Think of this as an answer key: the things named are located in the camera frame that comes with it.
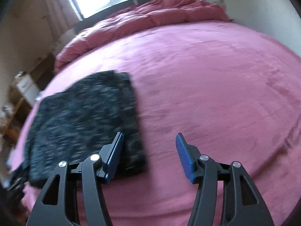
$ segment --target wrinkled sheet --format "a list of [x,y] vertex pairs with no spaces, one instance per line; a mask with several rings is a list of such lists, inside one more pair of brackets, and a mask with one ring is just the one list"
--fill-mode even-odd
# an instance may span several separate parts
[[[182,169],[178,132],[215,161],[240,161],[279,226],[301,196],[300,63],[279,42],[234,23],[168,25],[78,57],[52,80],[43,98],[95,72],[130,73],[149,171],[103,186],[115,226],[187,225],[197,185]],[[22,160],[38,107],[22,129],[14,167]],[[31,209],[39,191],[27,186],[25,193],[23,203]],[[219,187],[219,215],[221,206]]]
[[213,19],[229,21],[222,7],[202,0],[151,0],[140,6],[131,6],[79,33],[57,55],[55,71],[60,72],[96,47],[138,31]]

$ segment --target curtain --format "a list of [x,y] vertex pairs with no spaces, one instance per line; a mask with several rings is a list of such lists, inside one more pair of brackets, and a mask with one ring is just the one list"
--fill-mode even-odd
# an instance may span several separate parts
[[49,14],[47,20],[54,42],[81,19],[72,0],[46,0]]

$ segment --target white drawer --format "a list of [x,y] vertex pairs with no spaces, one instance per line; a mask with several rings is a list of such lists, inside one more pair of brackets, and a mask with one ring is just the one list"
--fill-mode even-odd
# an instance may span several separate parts
[[30,75],[26,75],[20,80],[20,82],[17,84],[17,88],[21,94],[26,93],[31,85],[33,85],[34,82],[31,79]]
[[40,92],[40,89],[36,86],[36,84],[32,84],[29,86],[28,90],[23,94],[23,97],[30,104],[31,107],[34,106],[36,98]]

